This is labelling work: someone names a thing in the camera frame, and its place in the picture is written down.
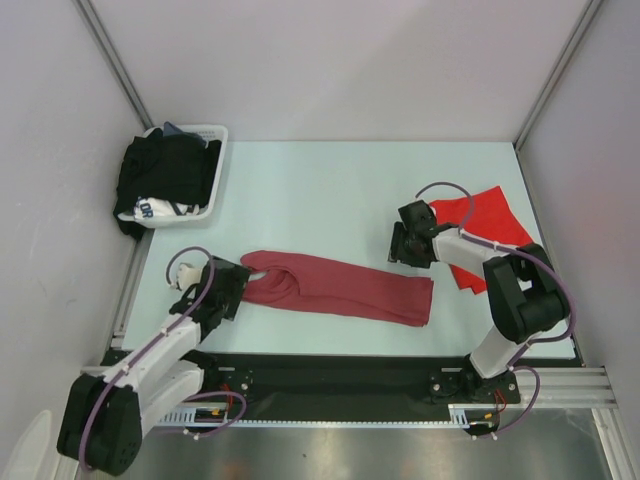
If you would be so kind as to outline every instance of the metal floor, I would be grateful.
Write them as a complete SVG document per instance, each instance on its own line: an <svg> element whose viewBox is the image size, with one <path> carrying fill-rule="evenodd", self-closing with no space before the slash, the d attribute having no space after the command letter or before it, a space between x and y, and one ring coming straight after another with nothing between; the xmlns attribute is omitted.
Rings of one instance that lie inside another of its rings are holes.
<svg viewBox="0 0 640 480"><path fill-rule="evenodd" d="M88 476L85 478L105 478ZM232 428L151 434L123 479L611 479L590 410L537 410L498 441L454 430Z"/></svg>

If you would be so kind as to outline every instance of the white plastic basket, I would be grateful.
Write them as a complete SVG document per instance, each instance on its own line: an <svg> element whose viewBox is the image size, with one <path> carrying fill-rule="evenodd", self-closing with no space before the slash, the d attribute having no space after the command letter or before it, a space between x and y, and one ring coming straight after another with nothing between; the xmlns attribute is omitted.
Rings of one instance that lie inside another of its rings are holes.
<svg viewBox="0 0 640 480"><path fill-rule="evenodd" d="M147 228L163 228L163 227L178 227L189 226L202 223L208 219L213 212L213 205L215 203L216 192L218 191L218 185L220 184L220 175L222 172L222 165L224 164L224 152L227 148L227 139L229 137L229 131L222 125L176 125L180 130L187 133L197 133L207 142L211 140L220 140L222 145L220 146L220 156L218 157L218 165L216 167L216 173L213 178L213 188L211 189L211 195L209 196L209 203L201 208L197 215L183 215L175 217L153 217L142 218L136 220L133 214L121 213L118 218L123 222L137 222ZM156 128L162 129L162 127L150 128L144 132L144 136L148 136Z"/></svg>

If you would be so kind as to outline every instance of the white wall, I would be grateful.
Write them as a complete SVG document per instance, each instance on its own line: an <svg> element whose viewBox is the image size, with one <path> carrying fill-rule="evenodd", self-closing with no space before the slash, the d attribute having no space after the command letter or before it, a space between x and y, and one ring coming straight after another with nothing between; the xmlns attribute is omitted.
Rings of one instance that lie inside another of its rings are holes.
<svg viewBox="0 0 640 480"><path fill-rule="evenodd" d="M605 4L523 150L545 236L640 446L640 2Z"/></svg>
<svg viewBox="0 0 640 480"><path fill-rule="evenodd" d="M69 0L0 5L0 472L106 344L132 241L111 217L141 131Z"/></svg>
<svg viewBox="0 0 640 480"><path fill-rule="evenodd" d="M95 0L156 121L512 141L585 0Z"/></svg>

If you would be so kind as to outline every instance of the maroon fabric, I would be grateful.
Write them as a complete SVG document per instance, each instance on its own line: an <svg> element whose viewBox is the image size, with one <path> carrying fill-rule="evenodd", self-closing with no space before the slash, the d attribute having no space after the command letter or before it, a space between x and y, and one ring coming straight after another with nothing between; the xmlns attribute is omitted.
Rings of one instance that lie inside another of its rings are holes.
<svg viewBox="0 0 640 480"><path fill-rule="evenodd" d="M433 282L297 253L258 251L242 264L266 272L243 300L284 310L334 313L422 327L429 321Z"/></svg>

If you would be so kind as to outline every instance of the red cloth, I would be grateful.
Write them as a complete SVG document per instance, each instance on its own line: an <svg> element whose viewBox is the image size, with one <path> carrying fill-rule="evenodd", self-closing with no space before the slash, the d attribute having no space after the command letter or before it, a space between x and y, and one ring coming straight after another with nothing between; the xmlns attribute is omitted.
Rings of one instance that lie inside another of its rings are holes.
<svg viewBox="0 0 640 480"><path fill-rule="evenodd" d="M476 208L464 226L466 231L488 240L496 240L518 247L533 241L511 213L507 199L504 198L500 187L493 187L486 192L474 195L473 200ZM469 200L466 197L457 200L436 200L429 205L436 210L438 224L447 222L458 224L469 210ZM487 284L480 277L460 267L451 266L451 271L461 290L471 288L473 293L478 294L487 289Z"/></svg>
<svg viewBox="0 0 640 480"><path fill-rule="evenodd" d="M242 257L254 272L243 300L299 312L333 313L422 327L433 282L297 253L258 251Z"/></svg>

